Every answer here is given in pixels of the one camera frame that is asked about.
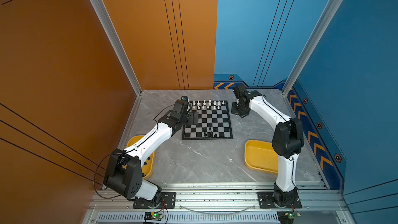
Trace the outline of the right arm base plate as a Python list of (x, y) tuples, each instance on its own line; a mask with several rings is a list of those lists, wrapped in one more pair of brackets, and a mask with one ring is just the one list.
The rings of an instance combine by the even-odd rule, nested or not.
[(298, 195), (286, 197), (278, 192), (264, 191), (258, 192), (257, 197), (260, 208), (288, 209), (293, 207), (294, 209), (300, 209), (303, 207)]

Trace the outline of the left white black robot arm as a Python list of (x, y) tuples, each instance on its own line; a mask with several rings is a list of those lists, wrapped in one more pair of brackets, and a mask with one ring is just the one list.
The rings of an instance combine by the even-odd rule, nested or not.
[(187, 96), (176, 100), (173, 109), (155, 122), (146, 135), (125, 150), (115, 149), (109, 155), (103, 184), (130, 200), (140, 198), (157, 206), (161, 203), (160, 186), (143, 179), (142, 167), (147, 158), (165, 141), (187, 124), (198, 122), (198, 115), (191, 112)]

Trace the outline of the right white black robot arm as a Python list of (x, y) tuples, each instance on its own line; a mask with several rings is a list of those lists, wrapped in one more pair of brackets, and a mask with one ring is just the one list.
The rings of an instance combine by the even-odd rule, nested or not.
[(302, 208), (299, 189), (295, 183), (297, 160), (304, 146), (303, 125), (298, 118), (282, 113), (258, 91), (248, 91), (245, 85), (233, 89), (237, 101), (232, 103), (232, 114), (259, 114), (274, 130), (272, 148), (278, 157), (278, 173), (274, 183), (273, 200), (277, 207)]

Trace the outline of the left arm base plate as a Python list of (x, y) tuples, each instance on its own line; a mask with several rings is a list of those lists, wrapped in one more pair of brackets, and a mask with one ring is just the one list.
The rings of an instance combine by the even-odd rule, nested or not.
[(133, 203), (134, 209), (166, 209), (175, 208), (176, 192), (166, 191), (156, 195), (152, 200), (145, 198), (136, 198)]

